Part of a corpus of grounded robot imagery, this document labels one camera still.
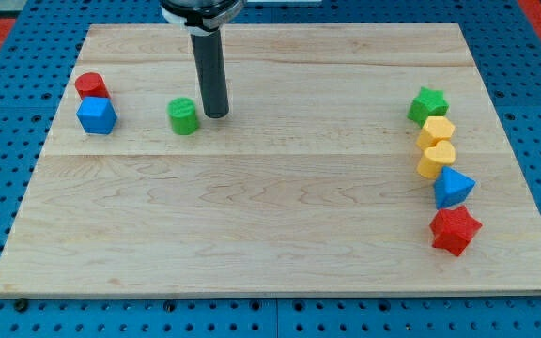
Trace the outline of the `robot arm flange black silver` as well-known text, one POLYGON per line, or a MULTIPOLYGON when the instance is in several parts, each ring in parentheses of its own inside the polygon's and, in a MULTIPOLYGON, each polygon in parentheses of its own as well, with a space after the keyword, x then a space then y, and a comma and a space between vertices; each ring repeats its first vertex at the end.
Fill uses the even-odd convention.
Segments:
POLYGON ((160 0, 163 17, 195 36, 207 36, 231 22, 245 0, 160 0))

